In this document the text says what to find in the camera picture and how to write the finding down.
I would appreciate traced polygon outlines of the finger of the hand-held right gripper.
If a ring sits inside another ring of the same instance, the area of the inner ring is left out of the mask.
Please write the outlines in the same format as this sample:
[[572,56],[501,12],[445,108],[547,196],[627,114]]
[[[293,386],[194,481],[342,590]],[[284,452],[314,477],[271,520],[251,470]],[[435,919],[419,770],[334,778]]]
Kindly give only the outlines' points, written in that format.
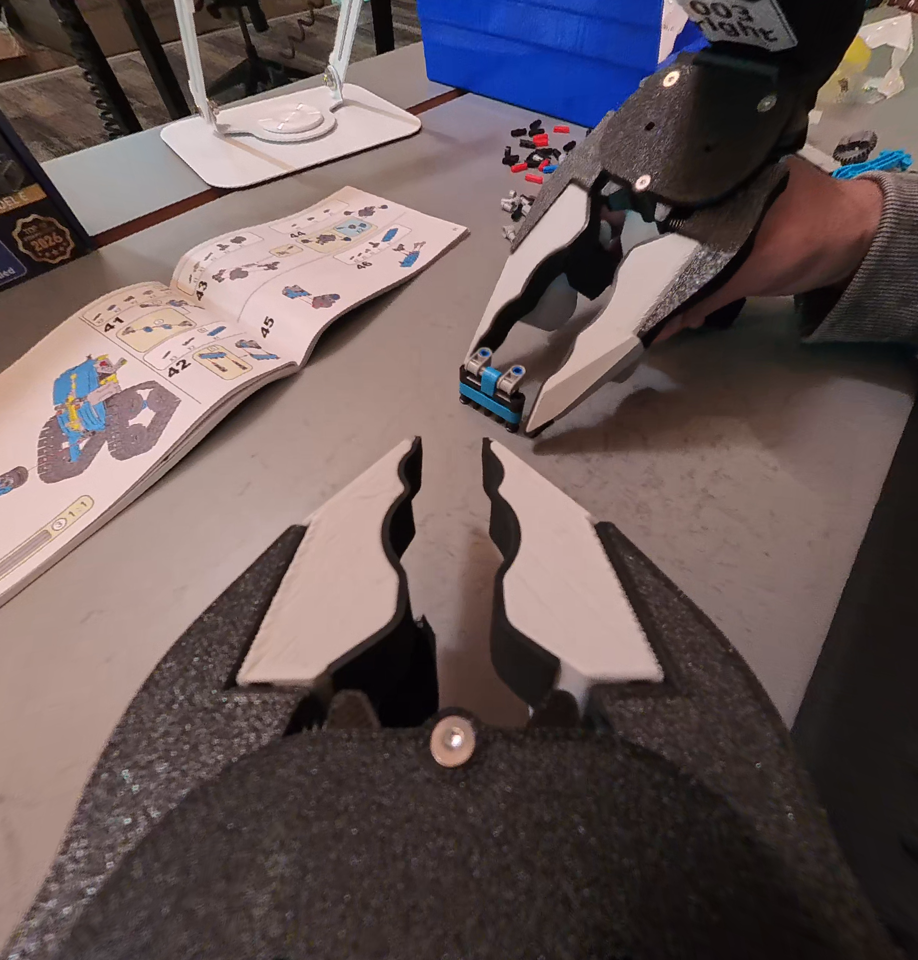
[[594,194],[572,183],[528,231],[520,231],[467,356],[483,348],[496,352],[520,322],[546,333],[569,322],[579,295],[564,279],[566,261],[586,229],[592,229],[593,245],[598,245],[599,206]]
[[537,436],[638,362],[646,319],[700,247],[695,239],[669,233],[631,250],[618,269],[609,303],[542,384],[525,426],[527,436]]

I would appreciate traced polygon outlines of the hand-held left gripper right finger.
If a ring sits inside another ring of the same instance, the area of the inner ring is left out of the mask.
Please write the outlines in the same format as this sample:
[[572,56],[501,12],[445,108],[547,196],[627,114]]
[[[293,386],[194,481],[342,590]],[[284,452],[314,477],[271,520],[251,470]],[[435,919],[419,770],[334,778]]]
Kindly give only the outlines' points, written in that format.
[[502,555],[490,651],[511,689],[659,684],[664,672],[593,516],[511,450],[482,448]]

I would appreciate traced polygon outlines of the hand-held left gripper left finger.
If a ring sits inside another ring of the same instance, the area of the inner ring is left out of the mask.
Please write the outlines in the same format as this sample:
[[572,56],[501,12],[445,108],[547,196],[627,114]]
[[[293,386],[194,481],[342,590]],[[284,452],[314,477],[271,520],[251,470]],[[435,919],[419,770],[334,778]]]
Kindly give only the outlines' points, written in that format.
[[411,619],[401,558],[421,466],[421,438],[404,439],[309,515],[239,686],[310,687]]

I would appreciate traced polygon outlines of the grey and blue connector assembly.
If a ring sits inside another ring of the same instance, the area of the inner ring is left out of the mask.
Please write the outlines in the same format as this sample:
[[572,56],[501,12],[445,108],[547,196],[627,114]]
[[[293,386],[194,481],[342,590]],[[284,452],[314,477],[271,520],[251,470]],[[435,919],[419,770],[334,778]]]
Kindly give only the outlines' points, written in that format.
[[468,354],[464,364],[464,373],[471,386],[491,399],[513,398],[525,372],[524,366],[520,364],[513,364],[506,369],[494,366],[492,351],[485,346]]

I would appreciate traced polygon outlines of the blue beam with black pins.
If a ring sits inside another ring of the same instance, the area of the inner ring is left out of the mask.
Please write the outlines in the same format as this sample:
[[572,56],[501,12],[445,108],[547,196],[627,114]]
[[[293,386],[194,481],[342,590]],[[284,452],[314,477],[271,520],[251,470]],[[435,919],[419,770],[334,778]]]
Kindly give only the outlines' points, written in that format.
[[473,388],[466,378],[464,368],[460,369],[459,399],[464,405],[478,410],[485,416],[492,417],[505,426],[505,429],[517,434],[522,424],[526,397],[518,387],[517,394],[510,398],[490,398]]

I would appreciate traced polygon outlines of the grey desk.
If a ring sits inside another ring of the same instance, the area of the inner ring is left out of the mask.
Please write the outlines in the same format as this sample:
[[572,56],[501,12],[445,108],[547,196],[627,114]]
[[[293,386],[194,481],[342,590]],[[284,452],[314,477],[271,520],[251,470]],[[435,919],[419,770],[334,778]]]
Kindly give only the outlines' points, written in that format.
[[0,371],[78,308],[227,230],[358,186],[468,237],[340,319],[298,375],[229,414],[116,519],[0,609],[0,949],[45,877],[105,739],[169,647],[288,526],[406,438],[423,442],[413,611],[446,706],[524,719],[495,676],[481,441],[500,438],[613,522],[723,630],[787,723],[800,705],[918,386],[876,348],[801,345],[786,302],[650,352],[538,441],[463,407],[456,374],[505,261],[500,154],[521,111],[436,98],[415,137],[214,198],[0,294]]

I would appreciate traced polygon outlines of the person's right hand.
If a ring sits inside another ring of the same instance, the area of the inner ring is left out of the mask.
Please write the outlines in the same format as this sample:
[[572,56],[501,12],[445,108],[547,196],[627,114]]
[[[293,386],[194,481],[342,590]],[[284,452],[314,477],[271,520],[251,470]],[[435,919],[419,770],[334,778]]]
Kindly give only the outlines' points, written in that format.
[[848,283],[857,272],[884,210],[878,182],[839,180],[797,155],[787,164],[787,186],[746,261],[722,287],[671,318],[656,343],[701,327],[712,313],[742,299],[804,294]]

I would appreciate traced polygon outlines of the pile of small building parts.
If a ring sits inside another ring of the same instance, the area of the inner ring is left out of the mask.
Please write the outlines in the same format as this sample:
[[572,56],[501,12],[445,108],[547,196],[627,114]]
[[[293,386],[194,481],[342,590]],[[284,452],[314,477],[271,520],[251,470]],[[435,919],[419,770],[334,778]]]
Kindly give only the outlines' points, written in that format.
[[578,134],[583,132],[581,127],[545,121],[541,117],[532,120],[528,126],[511,130],[501,155],[509,184],[504,187],[499,202],[505,218],[501,234],[509,244],[537,202],[540,188],[575,149]]

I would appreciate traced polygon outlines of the blue plastic bin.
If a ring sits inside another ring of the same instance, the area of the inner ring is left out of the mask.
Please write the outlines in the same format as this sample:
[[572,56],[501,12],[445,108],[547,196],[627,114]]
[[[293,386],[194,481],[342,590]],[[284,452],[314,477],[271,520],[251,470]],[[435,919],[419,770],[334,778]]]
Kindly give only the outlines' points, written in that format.
[[418,1],[430,80],[595,127],[657,70],[660,1]]

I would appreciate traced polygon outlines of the clear bag with yellow parts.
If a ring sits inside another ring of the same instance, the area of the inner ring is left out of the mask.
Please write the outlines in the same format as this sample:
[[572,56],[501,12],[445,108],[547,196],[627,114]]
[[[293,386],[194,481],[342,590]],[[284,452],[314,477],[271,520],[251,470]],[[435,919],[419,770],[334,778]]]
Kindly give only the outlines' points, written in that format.
[[818,94],[822,110],[834,105],[872,105],[905,90],[903,68],[914,49],[910,13],[863,26]]

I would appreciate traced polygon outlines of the blue toy track piece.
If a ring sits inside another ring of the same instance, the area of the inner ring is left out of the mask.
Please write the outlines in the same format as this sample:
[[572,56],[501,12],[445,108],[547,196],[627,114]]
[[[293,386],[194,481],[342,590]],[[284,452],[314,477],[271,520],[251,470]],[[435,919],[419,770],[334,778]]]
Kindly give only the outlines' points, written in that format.
[[904,173],[911,169],[913,156],[907,150],[883,150],[861,162],[840,166],[832,176],[841,181],[852,181],[873,173]]

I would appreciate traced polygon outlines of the open instruction booklet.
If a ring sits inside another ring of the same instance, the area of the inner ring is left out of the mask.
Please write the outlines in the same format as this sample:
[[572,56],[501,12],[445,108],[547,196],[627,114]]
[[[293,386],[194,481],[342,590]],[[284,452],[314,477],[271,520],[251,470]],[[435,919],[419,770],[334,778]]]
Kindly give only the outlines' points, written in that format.
[[467,234],[345,186],[83,306],[0,373],[0,607],[349,311]]

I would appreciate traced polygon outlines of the dark dimpled mat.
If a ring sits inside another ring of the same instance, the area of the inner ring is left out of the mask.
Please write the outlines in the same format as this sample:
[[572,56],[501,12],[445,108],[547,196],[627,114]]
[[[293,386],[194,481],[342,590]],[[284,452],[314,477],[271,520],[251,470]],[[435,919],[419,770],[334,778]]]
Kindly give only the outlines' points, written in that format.
[[793,738],[878,918],[918,958],[918,395]]

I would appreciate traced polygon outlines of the dark blue robot kit box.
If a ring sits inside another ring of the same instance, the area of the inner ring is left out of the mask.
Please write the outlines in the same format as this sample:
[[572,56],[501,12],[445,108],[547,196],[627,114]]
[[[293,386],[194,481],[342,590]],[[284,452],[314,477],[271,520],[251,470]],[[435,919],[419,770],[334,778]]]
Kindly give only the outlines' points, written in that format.
[[79,219],[0,110],[0,291],[93,248]]

